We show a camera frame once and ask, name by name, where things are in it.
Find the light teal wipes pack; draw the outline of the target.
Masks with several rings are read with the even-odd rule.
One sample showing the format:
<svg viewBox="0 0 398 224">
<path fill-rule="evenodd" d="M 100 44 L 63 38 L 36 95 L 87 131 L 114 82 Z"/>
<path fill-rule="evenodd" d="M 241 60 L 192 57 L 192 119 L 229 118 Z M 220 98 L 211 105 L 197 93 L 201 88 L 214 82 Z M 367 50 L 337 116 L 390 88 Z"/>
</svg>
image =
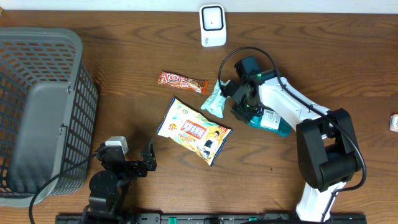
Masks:
<svg viewBox="0 0 398 224">
<path fill-rule="evenodd" d="M 223 118 L 225 103 L 228 99 L 228 96 L 222 95 L 220 87 L 225 87 L 229 83 L 229 81 L 227 81 L 226 83 L 220 81 L 220 83 L 220 85 L 219 83 L 216 83 L 211 95 L 201 105 L 201 109 L 207 110 L 209 113 L 218 118 Z"/>
</svg>

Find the teal mouthwash bottle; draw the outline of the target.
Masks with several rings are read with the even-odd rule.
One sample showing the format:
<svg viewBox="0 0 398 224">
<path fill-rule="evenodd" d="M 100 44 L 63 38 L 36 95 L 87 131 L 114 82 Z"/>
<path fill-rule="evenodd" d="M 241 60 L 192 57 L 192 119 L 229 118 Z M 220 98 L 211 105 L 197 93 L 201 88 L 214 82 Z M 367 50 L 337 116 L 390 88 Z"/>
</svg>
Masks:
<svg viewBox="0 0 398 224">
<path fill-rule="evenodd" d="M 277 112 L 265 108 L 252 117 L 249 125 L 254 128 L 277 133 L 282 137 L 287 137 L 292 129 Z"/>
</svg>

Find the red Top chocolate bar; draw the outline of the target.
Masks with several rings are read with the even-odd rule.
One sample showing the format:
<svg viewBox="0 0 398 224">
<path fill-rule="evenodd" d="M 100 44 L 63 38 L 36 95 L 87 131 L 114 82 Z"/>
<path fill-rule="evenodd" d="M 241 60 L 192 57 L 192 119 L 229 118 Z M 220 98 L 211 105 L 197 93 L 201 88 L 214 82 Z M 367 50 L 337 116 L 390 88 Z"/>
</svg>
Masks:
<svg viewBox="0 0 398 224">
<path fill-rule="evenodd" d="M 205 94 L 209 85 L 209 81 L 188 78 L 170 72 L 161 72 L 158 79 L 158 84 L 169 85 L 175 88 L 191 90 L 200 94 Z"/>
</svg>

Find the yellow chips bag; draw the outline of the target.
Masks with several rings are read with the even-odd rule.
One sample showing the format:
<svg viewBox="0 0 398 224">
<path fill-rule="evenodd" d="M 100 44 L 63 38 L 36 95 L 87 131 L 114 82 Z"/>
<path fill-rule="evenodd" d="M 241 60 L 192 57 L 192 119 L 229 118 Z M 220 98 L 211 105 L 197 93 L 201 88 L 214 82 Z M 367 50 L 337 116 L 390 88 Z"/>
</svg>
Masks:
<svg viewBox="0 0 398 224">
<path fill-rule="evenodd" d="M 172 98 L 157 135 L 170 138 L 195 152 L 209 166 L 221 152 L 233 130 L 209 121 L 201 113 Z"/>
</svg>

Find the small orange snack box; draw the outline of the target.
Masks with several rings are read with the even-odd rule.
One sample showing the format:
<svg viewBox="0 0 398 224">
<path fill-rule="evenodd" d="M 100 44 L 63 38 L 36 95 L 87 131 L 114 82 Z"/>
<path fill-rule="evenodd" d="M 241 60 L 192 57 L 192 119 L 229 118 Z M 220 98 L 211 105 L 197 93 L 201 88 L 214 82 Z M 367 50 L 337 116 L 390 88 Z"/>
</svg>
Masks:
<svg viewBox="0 0 398 224">
<path fill-rule="evenodd" d="M 398 114 L 390 117 L 389 129 L 393 132 L 398 132 Z"/>
</svg>

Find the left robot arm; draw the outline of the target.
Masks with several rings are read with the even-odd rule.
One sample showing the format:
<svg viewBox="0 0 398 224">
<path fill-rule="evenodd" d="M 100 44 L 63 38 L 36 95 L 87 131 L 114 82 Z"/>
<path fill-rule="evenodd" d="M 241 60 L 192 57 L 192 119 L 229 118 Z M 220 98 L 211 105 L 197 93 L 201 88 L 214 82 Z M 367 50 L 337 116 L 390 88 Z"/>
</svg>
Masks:
<svg viewBox="0 0 398 224">
<path fill-rule="evenodd" d="M 136 222 L 134 215 L 125 212 L 122 206 L 131 182 L 156 170 L 154 139 L 150 138 L 141 151 L 141 161 L 127 161 L 125 155 L 128 150 L 124 136 L 113 136 L 95 152 L 104 170 L 90 179 L 89 205 L 82 214 L 82 223 Z"/>
</svg>

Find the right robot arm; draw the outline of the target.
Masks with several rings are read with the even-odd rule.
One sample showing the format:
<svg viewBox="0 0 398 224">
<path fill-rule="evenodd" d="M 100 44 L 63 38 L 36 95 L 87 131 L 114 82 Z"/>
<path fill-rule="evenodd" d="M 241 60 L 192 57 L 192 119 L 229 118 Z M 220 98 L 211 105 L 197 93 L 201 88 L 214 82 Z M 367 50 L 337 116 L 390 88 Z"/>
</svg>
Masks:
<svg viewBox="0 0 398 224">
<path fill-rule="evenodd" d="M 306 181 L 295 209 L 298 218 L 330 220 L 337 194 L 357 171 L 366 170 L 351 116 L 312 102 L 276 70 L 263 70 L 253 56 L 239 60 L 234 69 L 240 81 L 224 87 L 236 102 L 232 114 L 249 124 L 271 110 L 296 132 L 298 166 Z"/>
</svg>

